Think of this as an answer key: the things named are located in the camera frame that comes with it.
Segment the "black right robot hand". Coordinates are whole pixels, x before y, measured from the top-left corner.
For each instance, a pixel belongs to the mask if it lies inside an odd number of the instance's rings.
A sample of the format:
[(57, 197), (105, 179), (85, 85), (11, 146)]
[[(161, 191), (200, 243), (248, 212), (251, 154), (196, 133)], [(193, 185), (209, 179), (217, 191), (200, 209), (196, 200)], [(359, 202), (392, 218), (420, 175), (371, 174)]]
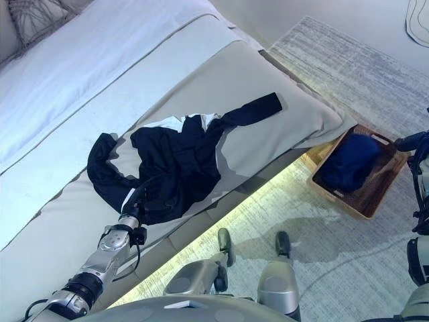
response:
[(428, 139), (428, 131), (421, 131), (404, 138), (398, 138), (393, 144), (400, 152), (410, 152), (417, 150), (426, 139)]

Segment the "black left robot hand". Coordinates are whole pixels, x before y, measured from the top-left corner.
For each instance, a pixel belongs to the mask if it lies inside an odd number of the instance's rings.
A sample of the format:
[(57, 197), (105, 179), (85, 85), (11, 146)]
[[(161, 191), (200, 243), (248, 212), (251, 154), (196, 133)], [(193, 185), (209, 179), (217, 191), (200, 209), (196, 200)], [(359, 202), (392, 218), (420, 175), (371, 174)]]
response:
[(147, 201), (147, 189), (138, 188), (131, 189), (125, 197), (121, 206), (122, 217), (134, 217), (139, 221), (143, 221), (145, 217), (145, 202)]

